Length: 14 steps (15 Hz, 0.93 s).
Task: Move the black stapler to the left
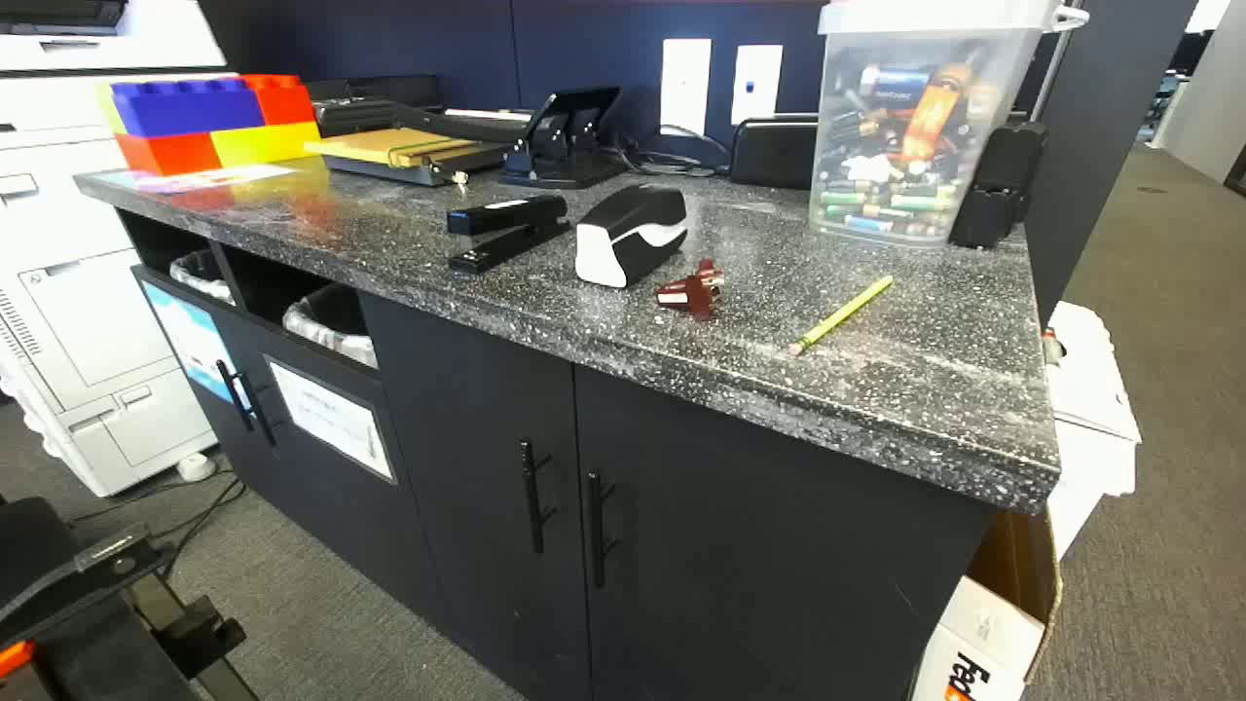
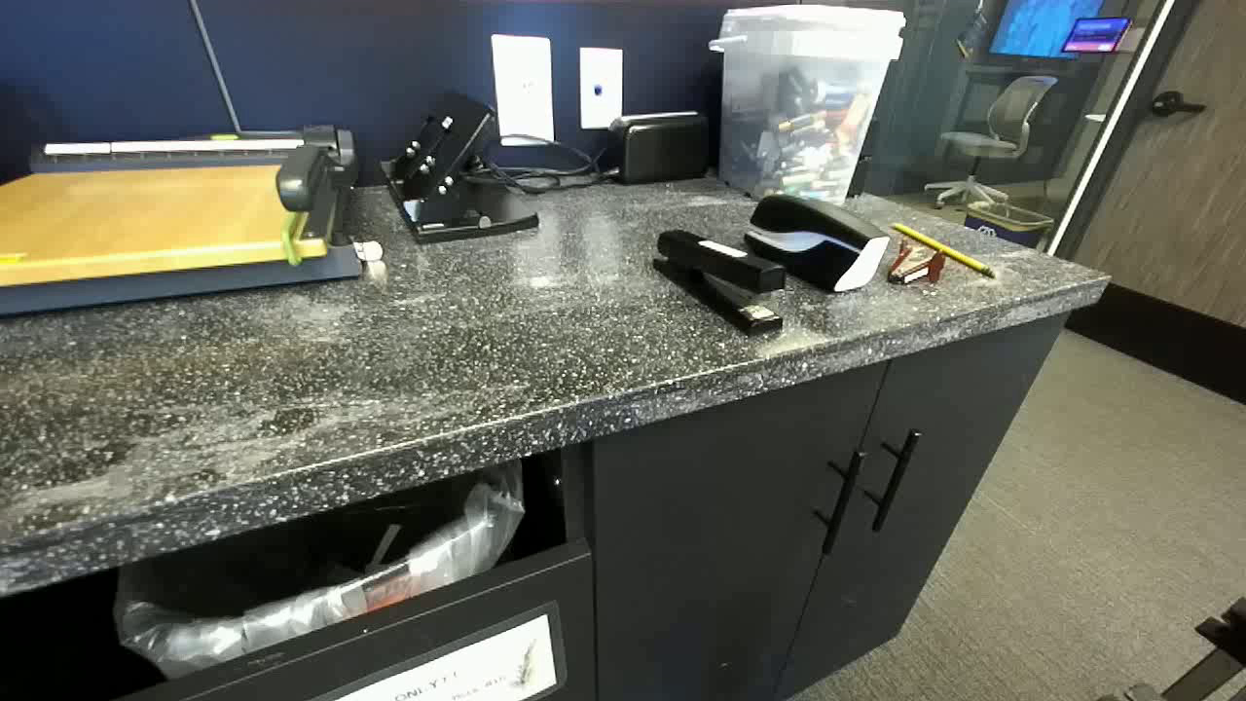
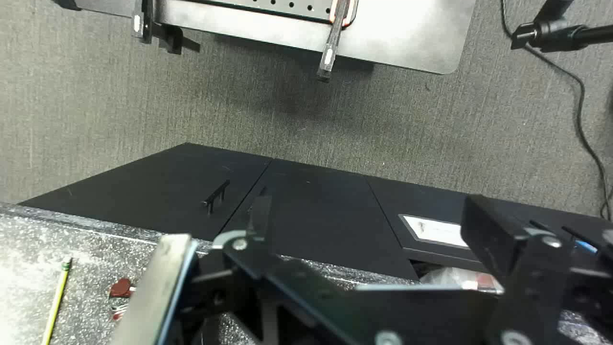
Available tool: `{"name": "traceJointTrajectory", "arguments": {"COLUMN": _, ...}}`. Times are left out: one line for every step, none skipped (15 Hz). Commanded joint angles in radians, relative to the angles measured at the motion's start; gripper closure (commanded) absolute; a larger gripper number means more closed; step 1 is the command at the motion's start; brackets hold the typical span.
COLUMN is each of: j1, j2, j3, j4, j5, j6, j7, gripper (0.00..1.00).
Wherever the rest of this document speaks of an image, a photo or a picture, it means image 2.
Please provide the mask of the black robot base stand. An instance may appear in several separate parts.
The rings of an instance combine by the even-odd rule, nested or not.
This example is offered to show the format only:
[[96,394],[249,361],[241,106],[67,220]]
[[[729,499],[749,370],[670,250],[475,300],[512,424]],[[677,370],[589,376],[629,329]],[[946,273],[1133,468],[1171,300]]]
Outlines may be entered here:
[[1196,626],[1206,650],[1165,690],[1133,683],[1097,701],[1212,701],[1221,686],[1246,674],[1246,601],[1235,601],[1221,616]]

